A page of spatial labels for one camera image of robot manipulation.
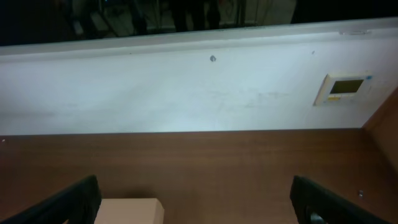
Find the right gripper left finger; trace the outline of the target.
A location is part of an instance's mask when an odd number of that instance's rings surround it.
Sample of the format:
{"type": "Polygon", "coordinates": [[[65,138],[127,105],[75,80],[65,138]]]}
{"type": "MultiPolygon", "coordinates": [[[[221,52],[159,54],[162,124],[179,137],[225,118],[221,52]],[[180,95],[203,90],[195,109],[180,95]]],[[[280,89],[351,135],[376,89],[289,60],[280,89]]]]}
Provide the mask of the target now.
{"type": "Polygon", "coordinates": [[[94,224],[101,201],[98,180],[89,175],[1,224],[94,224]]]}

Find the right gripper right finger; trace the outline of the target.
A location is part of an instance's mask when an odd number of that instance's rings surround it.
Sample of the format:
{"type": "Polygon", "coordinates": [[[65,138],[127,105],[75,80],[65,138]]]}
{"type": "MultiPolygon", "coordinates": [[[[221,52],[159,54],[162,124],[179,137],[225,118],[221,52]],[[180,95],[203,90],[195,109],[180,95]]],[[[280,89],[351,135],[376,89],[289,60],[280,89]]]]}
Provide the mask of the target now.
{"type": "Polygon", "coordinates": [[[389,224],[308,178],[294,176],[290,200],[299,224],[389,224]]]}

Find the brown cardboard box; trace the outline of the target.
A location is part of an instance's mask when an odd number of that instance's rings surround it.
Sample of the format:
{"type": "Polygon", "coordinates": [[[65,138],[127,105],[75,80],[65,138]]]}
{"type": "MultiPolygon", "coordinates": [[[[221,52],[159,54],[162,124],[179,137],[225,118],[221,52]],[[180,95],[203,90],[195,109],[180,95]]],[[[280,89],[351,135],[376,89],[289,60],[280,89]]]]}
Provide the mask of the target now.
{"type": "Polygon", "coordinates": [[[163,224],[164,208],[157,198],[102,199],[94,224],[163,224]]]}

